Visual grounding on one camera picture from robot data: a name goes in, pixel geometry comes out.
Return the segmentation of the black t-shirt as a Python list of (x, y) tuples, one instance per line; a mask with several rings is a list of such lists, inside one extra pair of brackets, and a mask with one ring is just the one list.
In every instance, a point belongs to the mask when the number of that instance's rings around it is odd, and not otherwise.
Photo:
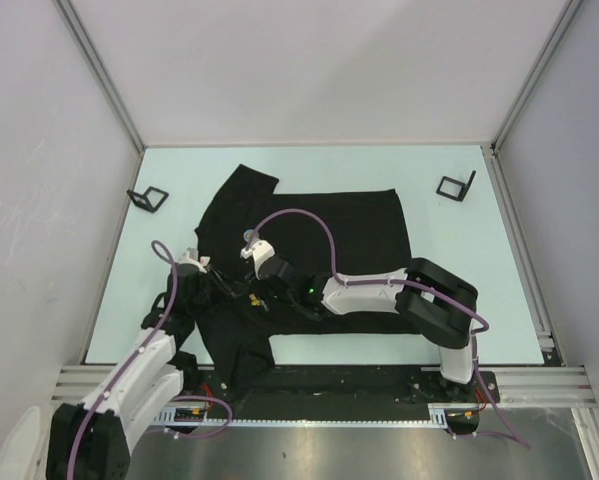
[[(245, 386), (274, 365), (273, 335), (413, 334), (412, 326), (386, 314), (353, 314), (333, 323), (314, 322), (277, 299), (264, 300), (249, 284), (252, 268), (241, 259), (243, 234), (277, 211), (261, 236), (298, 270), (366, 275), (405, 267), (411, 249), (400, 199), (394, 190), (276, 194), (278, 179), (239, 166), (221, 186), (195, 232), (201, 253), (240, 296), (197, 318), (201, 337), (220, 379)], [(256, 296), (259, 306), (253, 306)]]

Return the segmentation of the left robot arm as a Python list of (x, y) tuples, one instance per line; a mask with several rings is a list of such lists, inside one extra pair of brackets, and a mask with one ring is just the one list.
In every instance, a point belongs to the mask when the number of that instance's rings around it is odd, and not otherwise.
[(162, 409), (199, 390), (196, 358), (181, 349), (197, 318), (239, 292), (236, 282), (195, 260), (173, 267), (128, 355), (78, 404), (63, 403), (53, 414), (46, 477), (125, 478)]

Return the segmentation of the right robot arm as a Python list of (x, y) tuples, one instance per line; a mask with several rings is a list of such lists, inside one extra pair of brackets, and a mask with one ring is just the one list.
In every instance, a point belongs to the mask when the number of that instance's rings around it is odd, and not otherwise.
[(471, 329), (478, 290), (425, 258), (371, 275), (308, 275), (282, 256), (254, 260), (254, 277), (277, 299), (314, 322), (353, 314), (386, 314), (438, 347), (440, 388), (452, 401), (476, 389)]

